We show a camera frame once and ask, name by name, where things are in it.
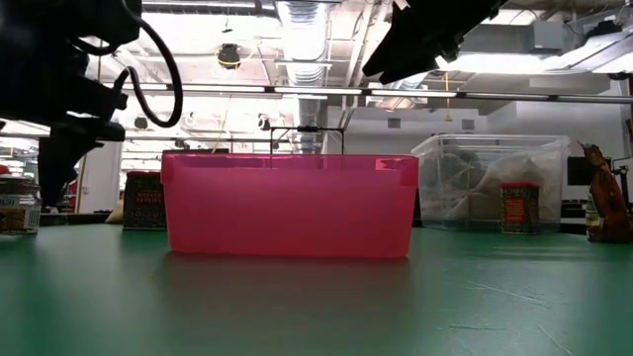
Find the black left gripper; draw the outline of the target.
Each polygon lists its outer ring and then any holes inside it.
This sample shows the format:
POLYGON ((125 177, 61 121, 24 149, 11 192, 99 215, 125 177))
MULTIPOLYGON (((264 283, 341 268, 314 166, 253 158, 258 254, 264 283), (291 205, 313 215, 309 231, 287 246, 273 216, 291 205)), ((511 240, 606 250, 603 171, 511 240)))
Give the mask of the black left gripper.
MULTIPOLYGON (((72 46, 49 53, 0 48, 0 117, 40 125, 62 122, 69 113, 110 120, 128 96, 87 77, 88 64, 88 55, 72 46)), ((63 187, 77 177, 74 166, 89 151, 124 139, 117 123, 51 128, 39 139, 42 205, 61 200, 63 187)))

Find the pink plastic bin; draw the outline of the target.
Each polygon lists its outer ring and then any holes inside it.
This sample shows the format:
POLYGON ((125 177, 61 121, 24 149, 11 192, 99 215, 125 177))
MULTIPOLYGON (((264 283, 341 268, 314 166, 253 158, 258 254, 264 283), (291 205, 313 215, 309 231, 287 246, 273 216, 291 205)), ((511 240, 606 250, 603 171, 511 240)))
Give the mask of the pink plastic bin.
POLYGON ((418 160, 410 155, 166 151, 168 242, 181 253, 401 258, 418 160))

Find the clear plastic storage bin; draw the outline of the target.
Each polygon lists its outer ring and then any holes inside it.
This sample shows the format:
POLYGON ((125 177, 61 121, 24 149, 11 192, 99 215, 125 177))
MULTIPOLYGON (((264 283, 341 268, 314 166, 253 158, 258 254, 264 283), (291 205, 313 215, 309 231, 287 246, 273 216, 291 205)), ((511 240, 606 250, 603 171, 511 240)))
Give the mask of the clear plastic storage bin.
MULTIPOLYGON (((421 163, 429 158, 438 157, 443 153, 453 151, 473 151, 480 153, 486 162, 490 162, 499 156, 509 155, 515 152, 528 151, 557 151, 562 158, 562 174, 565 168, 567 157, 569 156, 570 139, 565 135, 530 135, 530 134, 477 134, 477 133, 443 133, 434 135, 418 146, 411 154, 418 158, 419 173, 421 163)), ((496 224, 491 222, 468 222, 457 224, 427 223, 421 217, 424 226, 433 226, 454 230, 475 230, 475 231, 499 231, 500 221, 496 224)), ((541 233, 554 232, 560 229, 561 219, 558 223, 540 222, 538 231, 541 233)))

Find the silver ventilation duct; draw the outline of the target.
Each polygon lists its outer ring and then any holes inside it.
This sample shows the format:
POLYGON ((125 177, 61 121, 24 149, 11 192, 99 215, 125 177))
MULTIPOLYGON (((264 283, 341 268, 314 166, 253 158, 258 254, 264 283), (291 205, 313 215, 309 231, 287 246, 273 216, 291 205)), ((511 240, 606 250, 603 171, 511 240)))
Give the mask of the silver ventilation duct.
MULTIPOLYGON (((326 68, 317 62, 325 60, 329 6, 308 1, 275 1, 282 25, 284 59, 301 62, 286 66, 288 83, 299 87, 323 87, 326 68)), ((297 99, 295 127, 325 127, 327 105, 323 100, 297 99)), ((299 153, 320 154, 324 133, 295 132, 299 153)))

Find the black monitor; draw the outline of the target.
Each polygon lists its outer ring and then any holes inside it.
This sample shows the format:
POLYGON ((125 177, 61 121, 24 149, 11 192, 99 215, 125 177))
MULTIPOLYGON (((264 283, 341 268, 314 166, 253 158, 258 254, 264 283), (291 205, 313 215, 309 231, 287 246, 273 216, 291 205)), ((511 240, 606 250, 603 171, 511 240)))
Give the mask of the black monitor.
POLYGON ((567 159, 567 184, 569 186, 589 186, 592 167, 583 156, 570 156, 567 159))

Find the black ceiling dome fixture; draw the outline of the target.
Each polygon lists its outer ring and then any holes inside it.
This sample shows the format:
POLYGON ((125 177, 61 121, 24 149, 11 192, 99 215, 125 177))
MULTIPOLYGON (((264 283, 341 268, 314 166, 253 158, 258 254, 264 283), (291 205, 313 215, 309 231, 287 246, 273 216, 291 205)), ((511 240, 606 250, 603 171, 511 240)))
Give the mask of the black ceiling dome fixture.
POLYGON ((226 70, 236 70, 241 65, 237 44, 222 44, 217 54, 218 64, 226 70))

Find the small glass spice jar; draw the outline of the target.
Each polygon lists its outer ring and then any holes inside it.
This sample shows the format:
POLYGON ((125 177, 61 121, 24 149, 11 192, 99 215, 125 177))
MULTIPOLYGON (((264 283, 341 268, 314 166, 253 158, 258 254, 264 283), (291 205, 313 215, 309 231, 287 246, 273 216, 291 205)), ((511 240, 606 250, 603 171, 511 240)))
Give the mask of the small glass spice jar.
POLYGON ((34 178, 0 171, 0 236, 36 235, 41 208, 40 186, 34 178))

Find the smoked paprika tin red lid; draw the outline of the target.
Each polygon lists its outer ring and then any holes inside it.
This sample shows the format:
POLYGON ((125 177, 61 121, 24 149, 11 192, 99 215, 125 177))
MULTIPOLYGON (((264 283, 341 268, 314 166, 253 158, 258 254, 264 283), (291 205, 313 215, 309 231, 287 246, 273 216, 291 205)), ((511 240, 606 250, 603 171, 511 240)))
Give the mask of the smoked paprika tin red lid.
POLYGON ((164 191, 159 172, 130 171, 127 174, 123 228, 166 230, 164 191))
POLYGON ((506 182, 499 185, 501 199, 501 231, 534 234, 540 224, 540 186, 531 182, 506 182))

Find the overhead frame bar with lights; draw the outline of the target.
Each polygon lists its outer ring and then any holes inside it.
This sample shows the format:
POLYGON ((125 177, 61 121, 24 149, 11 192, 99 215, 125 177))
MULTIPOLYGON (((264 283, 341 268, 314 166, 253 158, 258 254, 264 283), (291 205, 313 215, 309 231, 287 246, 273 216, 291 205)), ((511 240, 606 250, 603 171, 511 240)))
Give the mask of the overhead frame bar with lights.
POLYGON ((518 102, 556 102, 578 104, 633 105, 633 96, 601 96, 547 93, 500 93, 447 90, 400 90, 372 88, 257 86, 185 84, 185 94, 245 94, 245 95, 299 95, 299 96, 364 96, 383 98, 418 98, 450 100, 485 100, 518 102))

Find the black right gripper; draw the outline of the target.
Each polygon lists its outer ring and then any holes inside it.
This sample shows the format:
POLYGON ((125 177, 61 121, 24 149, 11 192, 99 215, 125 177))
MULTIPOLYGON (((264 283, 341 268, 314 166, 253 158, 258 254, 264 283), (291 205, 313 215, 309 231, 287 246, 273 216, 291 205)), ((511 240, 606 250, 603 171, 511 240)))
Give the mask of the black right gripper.
POLYGON ((391 27, 362 67, 382 84, 436 68, 435 58, 457 59, 460 45, 483 20, 495 17, 505 0, 407 0, 393 5, 391 27))

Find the black clamp stand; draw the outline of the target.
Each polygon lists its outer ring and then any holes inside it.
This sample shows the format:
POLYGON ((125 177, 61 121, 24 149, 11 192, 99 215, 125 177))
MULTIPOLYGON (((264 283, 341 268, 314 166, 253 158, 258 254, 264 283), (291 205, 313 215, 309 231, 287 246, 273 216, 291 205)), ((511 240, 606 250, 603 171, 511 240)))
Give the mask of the black clamp stand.
POLYGON ((630 192, 628 185, 628 174, 631 169, 626 164, 628 157, 616 158, 611 160, 612 173, 619 179, 622 197, 628 215, 633 215, 633 203, 630 202, 630 192))

